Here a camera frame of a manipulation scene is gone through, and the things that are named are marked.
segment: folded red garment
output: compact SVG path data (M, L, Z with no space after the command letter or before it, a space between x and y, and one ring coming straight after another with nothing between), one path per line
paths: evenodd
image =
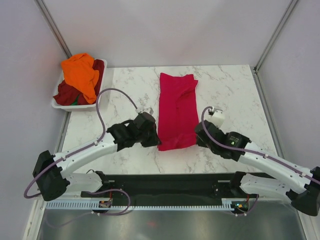
M94 87L95 95L98 96L98 94L100 92L101 83L102 83L102 77L103 77L104 70L105 70L105 63L102 60L96 59L93 62L92 68L94 70L99 71L98 82L96 83L96 85ZM71 104L73 104L76 101L77 97L78 97L77 105L88 105L89 104L86 101L84 95L79 90L75 89L73 86L68 85L64 80L58 86L58 94L53 97L54 97L56 103L60 104L62 106L70 106Z
M196 144L195 127L199 123L196 86L193 74L160 74L158 136L159 151L183 149Z

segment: gray floor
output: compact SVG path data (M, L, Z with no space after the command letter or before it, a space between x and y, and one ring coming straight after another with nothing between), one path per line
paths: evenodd
M53 225L85 213L46 210ZM122 216L86 215L52 229L42 223L39 240L305 240L297 212L289 205L257 203L248 215L218 211L136 210Z

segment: table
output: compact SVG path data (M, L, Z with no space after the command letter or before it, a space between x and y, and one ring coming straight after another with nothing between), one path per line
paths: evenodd
M199 80L196 103L199 119L203 109L214 106L224 111L224 132L239 132L270 153L276 153L258 91L248 65L161 66L107 68L104 87L125 91L136 103L152 107L158 119L160 73L172 76L194 74ZM101 96L99 105L106 127L134 119L137 113L121 93L112 91ZM102 133L95 111L72 112L63 144L63 151L93 140ZM189 174L230 173L259 170L214 155L207 148L191 146L184 149L158 151L157 147L143 148L136 144L120 152L105 155L81 167L78 173L89 169L104 174Z

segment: red cloth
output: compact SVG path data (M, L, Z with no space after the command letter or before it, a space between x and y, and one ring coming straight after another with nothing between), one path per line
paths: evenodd
M98 96L99 91L100 91L100 87L101 87L102 77L103 77L104 70L105 70L104 61L99 60L99 59L94 60L92 68L94 70L99 71L99 79L94 87L95 95ZM53 97L54 97L56 103L60 104L62 106L70 106L72 103L74 103L76 101L77 97L78 97L78 99L77 99L78 105L88 105L89 104L86 101L84 95L79 90L75 89L73 86L68 85L65 80L63 80L62 83L59 84L58 94Z
M158 136L159 151L183 149L195 145L195 127L199 123L196 86L193 74L160 74Z
M93 70L99 71L99 79L98 79L98 82L96 83L96 85L94 86L95 95L98 96L98 94L100 92L102 77L104 75L105 63L102 60L96 59L93 62L92 68L93 68ZM87 104L89 104L89 103L86 101L84 95L81 94L78 98L78 105L87 105Z

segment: pile of clothes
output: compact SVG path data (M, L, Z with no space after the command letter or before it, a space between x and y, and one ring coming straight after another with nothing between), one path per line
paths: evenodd
M61 63L64 80L53 96L62 106L89 105L96 102L104 74L104 61L79 53Z

